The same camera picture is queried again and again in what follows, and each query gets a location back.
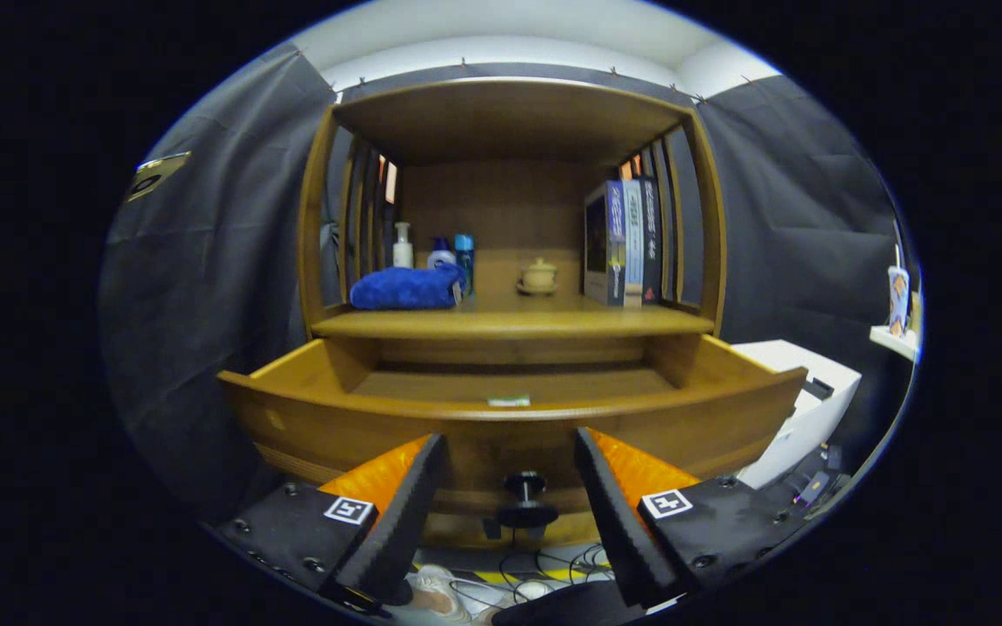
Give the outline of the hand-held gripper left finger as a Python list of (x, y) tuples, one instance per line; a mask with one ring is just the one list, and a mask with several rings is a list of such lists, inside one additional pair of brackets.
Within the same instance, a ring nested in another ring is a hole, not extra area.
[(418, 437), (323, 486), (287, 481), (218, 537), (302, 593), (384, 616), (409, 601), (405, 575), (446, 471), (445, 437)]

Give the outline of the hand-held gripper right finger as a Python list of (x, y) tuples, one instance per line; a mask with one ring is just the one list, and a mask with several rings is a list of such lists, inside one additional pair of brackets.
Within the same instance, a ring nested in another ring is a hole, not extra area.
[(719, 588), (802, 528), (802, 507), (734, 476), (649, 480), (653, 456), (595, 430), (574, 432), (574, 464), (621, 596), (644, 609)]

